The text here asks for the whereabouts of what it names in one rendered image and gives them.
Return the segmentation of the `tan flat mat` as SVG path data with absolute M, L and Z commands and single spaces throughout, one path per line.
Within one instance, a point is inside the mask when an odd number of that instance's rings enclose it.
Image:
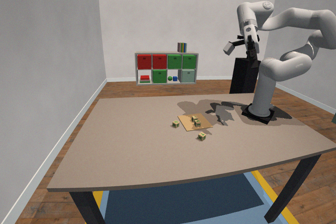
M 191 120 L 192 116 L 197 116 L 198 120 L 201 121 L 201 126 L 200 127 L 196 127 L 194 125 L 194 122 L 192 122 L 192 120 Z M 201 129 L 206 129 L 206 128 L 212 128 L 213 127 L 201 113 L 182 115 L 182 116 L 178 116 L 178 118 L 181 121 L 184 128 L 186 129 L 186 131 L 201 130 Z

